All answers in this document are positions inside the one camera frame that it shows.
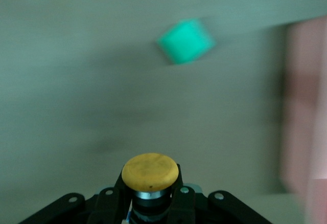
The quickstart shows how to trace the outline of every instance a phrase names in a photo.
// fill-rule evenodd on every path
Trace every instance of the gray wall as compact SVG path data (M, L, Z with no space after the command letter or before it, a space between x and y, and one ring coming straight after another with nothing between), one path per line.
M156 151L185 182L280 193L286 24L327 0L0 0L0 222L92 196ZM154 41L200 18L217 47L171 65Z

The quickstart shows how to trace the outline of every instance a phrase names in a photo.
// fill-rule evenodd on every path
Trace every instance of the teal block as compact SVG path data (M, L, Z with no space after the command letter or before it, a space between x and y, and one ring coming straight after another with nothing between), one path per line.
M192 62L215 45L197 19L181 21L159 38L157 43L175 64Z

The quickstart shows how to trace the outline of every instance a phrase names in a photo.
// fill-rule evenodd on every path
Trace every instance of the screw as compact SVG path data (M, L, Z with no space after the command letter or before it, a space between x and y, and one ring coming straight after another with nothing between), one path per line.
M111 195L112 193L113 193L112 190L108 190L108 191L106 191L106 195Z
M224 195L221 194L221 193L219 193L219 192L217 192L217 193L215 193L215 199L223 200L224 199Z
M77 197L71 197L68 202L73 203L77 201Z
M182 188L180 189L180 191L181 191L182 193L188 193L188 192L189 192L189 189L188 189L187 187L182 187Z

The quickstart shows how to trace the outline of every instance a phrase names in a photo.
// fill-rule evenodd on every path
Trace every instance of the pink object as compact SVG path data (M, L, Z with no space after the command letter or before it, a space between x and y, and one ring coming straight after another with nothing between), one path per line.
M327 16L290 28L282 179L327 224Z

